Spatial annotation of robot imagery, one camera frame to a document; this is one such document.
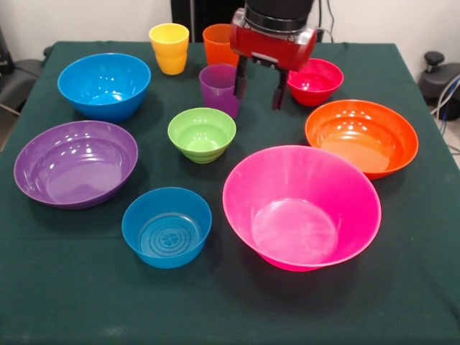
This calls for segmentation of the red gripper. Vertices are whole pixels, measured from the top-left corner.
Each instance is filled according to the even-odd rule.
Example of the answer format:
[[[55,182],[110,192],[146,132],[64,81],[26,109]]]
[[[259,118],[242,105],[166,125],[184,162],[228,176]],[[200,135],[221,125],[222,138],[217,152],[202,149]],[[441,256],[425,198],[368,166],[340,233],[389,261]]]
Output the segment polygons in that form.
[[[288,71],[300,70],[311,56],[316,30],[304,26],[299,32],[264,32],[246,18],[246,9],[237,9],[231,21],[230,46],[238,55],[234,95],[243,98],[247,89],[247,58],[274,65],[279,81],[272,97],[272,110],[280,110],[288,84]]]

